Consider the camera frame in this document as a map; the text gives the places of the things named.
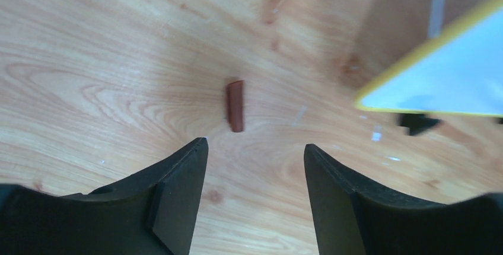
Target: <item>wooden floor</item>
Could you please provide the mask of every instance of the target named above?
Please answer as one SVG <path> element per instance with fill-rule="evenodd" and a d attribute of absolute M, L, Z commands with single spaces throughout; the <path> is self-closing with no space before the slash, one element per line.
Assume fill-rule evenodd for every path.
<path fill-rule="evenodd" d="M 452 21 L 481 0 L 447 0 Z M 353 108 L 426 39 L 429 0 L 0 0 L 0 181 L 88 193 L 198 136 L 210 153 L 192 254 L 316 254 L 315 143 L 401 192 L 503 190 L 503 127 L 442 116 L 413 138 Z M 246 82 L 231 133 L 224 85 Z"/>

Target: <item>white board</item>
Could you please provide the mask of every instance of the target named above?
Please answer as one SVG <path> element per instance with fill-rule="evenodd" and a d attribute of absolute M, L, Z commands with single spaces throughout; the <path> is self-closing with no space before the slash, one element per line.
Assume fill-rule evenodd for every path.
<path fill-rule="evenodd" d="M 489 0 L 399 61 L 361 109 L 503 116 L 503 0 Z"/>

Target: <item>black object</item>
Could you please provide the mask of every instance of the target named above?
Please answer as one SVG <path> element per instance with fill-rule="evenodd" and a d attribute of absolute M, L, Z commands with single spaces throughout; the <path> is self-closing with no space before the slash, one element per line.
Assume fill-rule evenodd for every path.
<path fill-rule="evenodd" d="M 452 205 L 418 199 L 313 144 L 304 166 L 321 255 L 503 254 L 503 194 Z"/>
<path fill-rule="evenodd" d="M 88 195 L 0 185 L 0 254 L 189 254 L 206 171 L 198 138 Z"/>
<path fill-rule="evenodd" d="M 400 114 L 398 119 L 398 125 L 408 128 L 410 136 L 425 132 L 441 122 L 441 120 L 430 118 L 425 114 Z"/>

